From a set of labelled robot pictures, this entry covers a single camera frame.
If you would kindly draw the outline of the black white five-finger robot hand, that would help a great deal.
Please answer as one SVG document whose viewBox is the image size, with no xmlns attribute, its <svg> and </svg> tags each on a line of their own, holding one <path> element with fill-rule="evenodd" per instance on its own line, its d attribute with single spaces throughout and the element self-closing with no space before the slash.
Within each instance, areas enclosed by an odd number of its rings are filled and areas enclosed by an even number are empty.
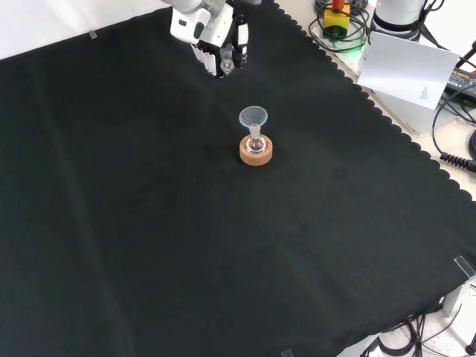
<svg viewBox="0 0 476 357">
<path fill-rule="evenodd" d="M 247 63 L 248 38 L 246 7 L 237 1 L 226 1 L 222 12 L 205 27 L 200 40 L 191 48 L 209 76 L 223 78 Z"/>
</svg>

